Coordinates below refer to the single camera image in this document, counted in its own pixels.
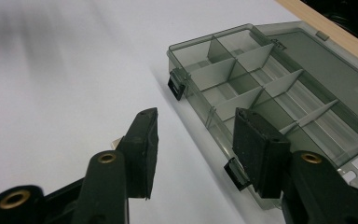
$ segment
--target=white surface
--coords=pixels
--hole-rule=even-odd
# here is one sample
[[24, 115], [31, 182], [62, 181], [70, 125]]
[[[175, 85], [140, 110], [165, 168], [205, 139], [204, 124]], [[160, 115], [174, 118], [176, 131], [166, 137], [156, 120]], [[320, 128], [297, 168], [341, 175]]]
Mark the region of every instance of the white surface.
[[283, 223], [228, 181], [212, 137], [166, 86], [165, 52], [244, 23], [294, 20], [272, 0], [0, 0], [0, 192], [33, 184], [48, 194], [78, 180], [156, 106], [152, 199], [130, 200], [131, 223]]

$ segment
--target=plastic organizer box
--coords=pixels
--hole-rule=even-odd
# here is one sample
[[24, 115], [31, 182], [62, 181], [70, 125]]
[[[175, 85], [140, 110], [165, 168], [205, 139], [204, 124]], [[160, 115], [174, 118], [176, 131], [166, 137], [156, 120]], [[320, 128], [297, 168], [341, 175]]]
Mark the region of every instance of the plastic organizer box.
[[228, 160], [236, 158], [235, 109], [249, 108], [292, 151], [314, 151], [342, 174], [354, 171], [358, 187], [351, 165], [358, 156], [358, 59], [327, 35], [302, 21], [246, 24], [172, 45], [167, 54], [173, 94], [185, 96]]

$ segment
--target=open transparent lid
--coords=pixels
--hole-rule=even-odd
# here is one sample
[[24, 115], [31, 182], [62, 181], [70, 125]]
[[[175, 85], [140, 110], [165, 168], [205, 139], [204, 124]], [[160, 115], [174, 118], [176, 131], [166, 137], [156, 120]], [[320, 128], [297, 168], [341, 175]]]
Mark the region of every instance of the open transparent lid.
[[247, 24], [170, 46], [168, 56], [172, 92], [184, 93], [229, 160], [236, 107], [341, 171], [358, 156], [358, 60], [305, 22]]

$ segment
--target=brass ring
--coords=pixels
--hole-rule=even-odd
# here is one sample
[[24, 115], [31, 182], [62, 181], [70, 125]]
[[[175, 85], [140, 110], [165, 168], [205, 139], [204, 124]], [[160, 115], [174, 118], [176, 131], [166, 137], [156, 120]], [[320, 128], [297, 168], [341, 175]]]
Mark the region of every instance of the brass ring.
[[116, 159], [116, 155], [113, 153], [105, 153], [100, 158], [98, 158], [98, 161], [100, 163], [109, 163], [111, 161], [114, 161]]
[[310, 154], [310, 153], [303, 153], [301, 155], [301, 158], [304, 161], [307, 161], [309, 163], [314, 163], [314, 164], [318, 164], [318, 163], [322, 162], [322, 159], [319, 156], [314, 155], [314, 154]]
[[2, 209], [11, 209], [25, 203], [31, 196], [30, 191], [26, 189], [20, 189], [8, 194], [0, 202], [0, 208]]

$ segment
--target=wooden strip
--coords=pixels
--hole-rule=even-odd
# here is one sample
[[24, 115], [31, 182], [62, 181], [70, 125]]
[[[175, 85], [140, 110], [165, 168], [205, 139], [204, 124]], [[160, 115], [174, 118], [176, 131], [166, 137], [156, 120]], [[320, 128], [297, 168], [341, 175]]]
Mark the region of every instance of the wooden strip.
[[276, 0], [317, 30], [329, 35], [342, 48], [358, 58], [358, 39], [299, 0]]

